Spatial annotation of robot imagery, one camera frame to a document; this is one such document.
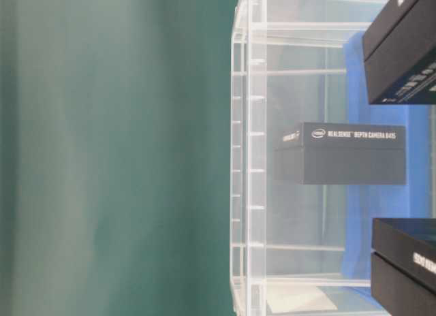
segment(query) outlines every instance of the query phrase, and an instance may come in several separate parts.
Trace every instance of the blue cloth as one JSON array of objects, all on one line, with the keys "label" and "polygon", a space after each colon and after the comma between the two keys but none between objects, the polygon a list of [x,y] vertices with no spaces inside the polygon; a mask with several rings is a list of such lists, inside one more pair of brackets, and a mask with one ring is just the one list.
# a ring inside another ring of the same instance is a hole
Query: blue cloth
[{"label": "blue cloth", "polygon": [[370,106],[364,74],[362,34],[346,45],[348,121],[406,126],[406,185],[350,185],[342,272],[349,279],[371,275],[374,217],[430,217],[430,129],[427,106]]}]

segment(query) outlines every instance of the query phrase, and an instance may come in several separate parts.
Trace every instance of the green curtain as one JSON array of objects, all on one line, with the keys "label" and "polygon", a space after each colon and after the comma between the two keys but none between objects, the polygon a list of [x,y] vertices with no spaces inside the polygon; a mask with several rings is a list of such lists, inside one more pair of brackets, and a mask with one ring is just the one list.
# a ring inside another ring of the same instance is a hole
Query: green curtain
[{"label": "green curtain", "polygon": [[232,315],[236,0],[0,0],[2,315]]}]

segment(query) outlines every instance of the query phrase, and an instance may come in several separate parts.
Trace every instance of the black box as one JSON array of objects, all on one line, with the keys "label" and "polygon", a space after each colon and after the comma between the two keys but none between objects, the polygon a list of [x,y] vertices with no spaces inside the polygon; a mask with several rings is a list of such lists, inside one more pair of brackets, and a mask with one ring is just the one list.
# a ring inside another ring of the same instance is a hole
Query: black box
[{"label": "black box", "polygon": [[436,314],[436,295],[376,253],[371,255],[371,295],[392,316]]},{"label": "black box", "polygon": [[436,104],[436,0],[389,0],[363,36],[370,104]]},{"label": "black box", "polygon": [[301,123],[282,137],[277,173],[308,185],[404,185],[405,128]]},{"label": "black box", "polygon": [[436,219],[374,219],[373,249],[436,294]]}]

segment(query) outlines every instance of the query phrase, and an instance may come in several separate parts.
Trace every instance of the white paper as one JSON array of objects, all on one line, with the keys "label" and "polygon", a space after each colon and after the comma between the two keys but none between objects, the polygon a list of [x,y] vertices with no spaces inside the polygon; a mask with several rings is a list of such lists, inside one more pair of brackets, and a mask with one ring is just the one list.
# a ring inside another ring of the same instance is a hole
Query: white paper
[{"label": "white paper", "polygon": [[274,314],[338,309],[323,291],[309,285],[269,285],[266,301]]}]

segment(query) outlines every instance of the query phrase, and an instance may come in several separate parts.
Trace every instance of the transparent plastic container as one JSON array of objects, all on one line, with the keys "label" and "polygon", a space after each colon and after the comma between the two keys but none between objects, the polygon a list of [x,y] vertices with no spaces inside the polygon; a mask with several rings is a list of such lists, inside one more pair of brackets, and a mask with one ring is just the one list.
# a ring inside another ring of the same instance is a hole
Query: transparent plastic container
[{"label": "transparent plastic container", "polygon": [[[435,214],[434,109],[368,106],[354,63],[358,36],[386,2],[238,2],[230,197],[238,315],[387,315],[369,293],[372,218]],[[405,184],[295,181],[284,162],[295,157],[278,151],[305,122],[404,126]]]}]

